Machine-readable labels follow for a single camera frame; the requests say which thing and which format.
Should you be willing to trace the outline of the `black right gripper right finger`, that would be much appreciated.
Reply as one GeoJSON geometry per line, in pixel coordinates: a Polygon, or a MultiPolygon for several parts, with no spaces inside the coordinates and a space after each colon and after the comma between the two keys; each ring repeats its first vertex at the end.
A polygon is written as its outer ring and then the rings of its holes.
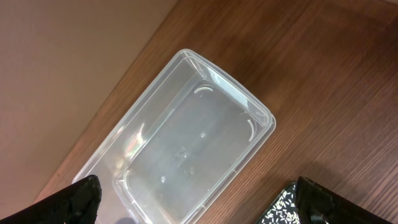
{"type": "Polygon", "coordinates": [[[297,179],[295,206],[301,224],[391,224],[306,177],[297,179]]]}

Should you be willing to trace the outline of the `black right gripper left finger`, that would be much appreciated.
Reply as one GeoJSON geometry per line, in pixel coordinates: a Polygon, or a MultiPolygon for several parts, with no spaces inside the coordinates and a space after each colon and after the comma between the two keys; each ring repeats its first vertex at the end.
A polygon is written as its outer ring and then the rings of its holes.
{"type": "Polygon", "coordinates": [[[94,224],[102,189],[89,175],[53,195],[1,220],[1,224],[94,224]]]}

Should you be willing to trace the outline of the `clear plastic waste bin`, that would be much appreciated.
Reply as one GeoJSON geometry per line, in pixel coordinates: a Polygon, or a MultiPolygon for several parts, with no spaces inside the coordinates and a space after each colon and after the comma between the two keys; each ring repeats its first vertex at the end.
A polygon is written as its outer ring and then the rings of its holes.
{"type": "Polygon", "coordinates": [[[195,223],[260,150],[274,115],[196,52],[177,52],[76,175],[97,223],[195,223]]]}

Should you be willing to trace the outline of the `black tray with rice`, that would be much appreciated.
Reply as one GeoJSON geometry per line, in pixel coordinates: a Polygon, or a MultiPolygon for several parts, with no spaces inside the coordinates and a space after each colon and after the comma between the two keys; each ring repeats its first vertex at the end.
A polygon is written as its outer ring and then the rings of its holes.
{"type": "Polygon", "coordinates": [[[296,182],[286,186],[257,220],[256,224],[300,224],[295,205],[296,182]]]}

